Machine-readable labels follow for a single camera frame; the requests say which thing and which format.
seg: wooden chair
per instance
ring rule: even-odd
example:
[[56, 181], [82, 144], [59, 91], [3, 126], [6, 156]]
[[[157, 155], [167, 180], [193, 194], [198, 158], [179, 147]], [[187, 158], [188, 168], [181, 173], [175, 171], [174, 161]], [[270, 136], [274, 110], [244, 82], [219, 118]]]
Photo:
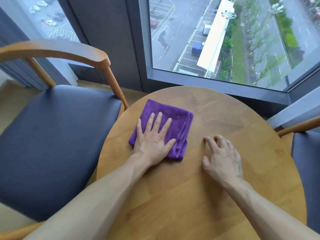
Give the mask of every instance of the wooden chair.
[[[113, 91], [56, 85], [34, 57], [74, 60], [101, 69]], [[0, 202], [47, 220], [86, 185], [111, 127], [128, 108], [107, 54], [66, 40], [36, 40], [0, 48], [0, 62], [24, 59], [48, 85], [0, 135]], [[22, 239], [41, 223], [0, 235]]]
[[278, 132], [297, 166], [307, 208], [307, 226], [320, 234], [320, 116]]

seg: hand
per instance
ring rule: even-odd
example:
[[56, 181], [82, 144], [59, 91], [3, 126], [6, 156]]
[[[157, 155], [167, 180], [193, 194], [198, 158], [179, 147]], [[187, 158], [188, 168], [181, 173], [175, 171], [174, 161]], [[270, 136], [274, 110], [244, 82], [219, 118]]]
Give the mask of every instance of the hand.
[[176, 139], [171, 139], [165, 145], [165, 136], [168, 132], [172, 119], [169, 118], [162, 127], [162, 130], [158, 133], [162, 119], [162, 113], [158, 113], [152, 128], [154, 117], [155, 114], [152, 113], [146, 124], [146, 130], [144, 134], [142, 133], [141, 119], [138, 119], [137, 138], [133, 149], [134, 153], [145, 158], [150, 166], [157, 165], [159, 162], [161, 162], [176, 143]]
[[214, 139], [205, 136], [211, 150], [211, 159], [204, 156], [202, 159], [203, 168], [222, 187], [233, 180], [243, 179], [241, 157], [232, 143], [221, 135]]

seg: white car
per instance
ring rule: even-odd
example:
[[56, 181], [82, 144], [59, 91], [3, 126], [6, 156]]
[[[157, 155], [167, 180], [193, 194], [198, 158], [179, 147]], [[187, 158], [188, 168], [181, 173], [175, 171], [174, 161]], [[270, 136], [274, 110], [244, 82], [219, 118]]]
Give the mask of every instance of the white car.
[[52, 20], [47, 20], [45, 23], [47, 25], [52, 26], [52, 27], [56, 27], [57, 26], [57, 23], [55, 21], [52, 21]]
[[38, 7], [38, 6], [36, 6], [36, 5], [33, 5], [32, 8], [33, 8], [33, 10], [35, 10], [35, 11], [40, 11], [40, 10], [41, 10], [40, 7]]
[[35, 14], [35, 13], [36, 13], [36, 12], [34, 11], [33, 7], [30, 7], [29, 11], [30, 11], [31, 14]]
[[47, 7], [48, 3], [46, 3], [45, 1], [38, 1], [37, 4], [41, 7]]

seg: glass pane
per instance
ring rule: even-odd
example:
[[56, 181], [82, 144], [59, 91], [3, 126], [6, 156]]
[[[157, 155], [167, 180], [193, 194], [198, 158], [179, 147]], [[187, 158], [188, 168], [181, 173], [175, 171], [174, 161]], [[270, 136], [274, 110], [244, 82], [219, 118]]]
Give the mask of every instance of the glass pane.
[[149, 0], [149, 7], [157, 69], [282, 91], [288, 72], [320, 44], [320, 0]]
[[80, 42], [57, 0], [22, 0], [22, 3], [47, 38]]

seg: white roof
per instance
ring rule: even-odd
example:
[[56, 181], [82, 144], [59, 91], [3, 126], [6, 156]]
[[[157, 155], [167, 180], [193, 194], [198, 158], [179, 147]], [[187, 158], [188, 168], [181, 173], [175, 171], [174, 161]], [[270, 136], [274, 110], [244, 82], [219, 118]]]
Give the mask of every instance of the white roof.
[[226, 34], [226, 28], [229, 23], [229, 19], [223, 17], [222, 13], [232, 8], [233, 2], [228, 0], [221, 0], [207, 40], [205, 41], [201, 55], [199, 57], [197, 63], [198, 66], [214, 72], [223, 44], [223, 39]]

